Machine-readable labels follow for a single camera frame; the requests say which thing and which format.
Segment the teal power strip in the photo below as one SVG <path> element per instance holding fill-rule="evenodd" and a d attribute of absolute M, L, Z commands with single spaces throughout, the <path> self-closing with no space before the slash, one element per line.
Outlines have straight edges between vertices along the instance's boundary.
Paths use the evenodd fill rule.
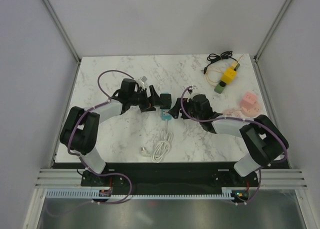
<path fill-rule="evenodd" d="M 160 116 L 163 121 L 170 121 L 172 119 L 169 109 L 160 109 Z"/>

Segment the black cube plug adapter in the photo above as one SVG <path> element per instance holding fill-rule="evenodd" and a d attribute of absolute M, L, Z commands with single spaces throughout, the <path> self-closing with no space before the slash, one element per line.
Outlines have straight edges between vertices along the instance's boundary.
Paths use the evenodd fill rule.
<path fill-rule="evenodd" d="M 170 93 L 161 93 L 159 97 L 162 102 L 159 108 L 162 110 L 170 110 L 172 107 L 172 95 Z"/>

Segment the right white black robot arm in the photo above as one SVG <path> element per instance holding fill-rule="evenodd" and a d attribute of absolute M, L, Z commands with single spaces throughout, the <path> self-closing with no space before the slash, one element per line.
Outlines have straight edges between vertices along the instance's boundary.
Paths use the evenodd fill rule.
<path fill-rule="evenodd" d="M 266 115 L 253 119 L 225 116 L 213 111 L 204 94 L 192 98 L 178 98 L 168 111 L 174 118 L 191 119 L 212 134 L 226 134 L 242 138 L 248 154 L 234 164 L 229 180 L 235 186 L 242 185 L 247 175 L 287 159 L 289 143 Z"/>

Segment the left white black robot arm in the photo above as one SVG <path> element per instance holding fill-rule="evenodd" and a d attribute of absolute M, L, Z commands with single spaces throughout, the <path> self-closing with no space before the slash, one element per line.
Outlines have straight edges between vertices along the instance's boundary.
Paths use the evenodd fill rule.
<path fill-rule="evenodd" d="M 133 106 L 140 111 L 154 111 L 156 107 L 168 109 L 171 99 L 168 93 L 157 94 L 153 85 L 149 86 L 150 95 L 142 80 L 125 78 L 120 89 L 106 102 L 84 109 L 74 106 L 70 109 L 59 136 L 61 144 L 69 154 L 77 156 L 92 174 L 92 180 L 99 186 L 106 185 L 110 174 L 104 170 L 106 162 L 96 149 L 99 125 L 106 120 L 120 116 Z"/>

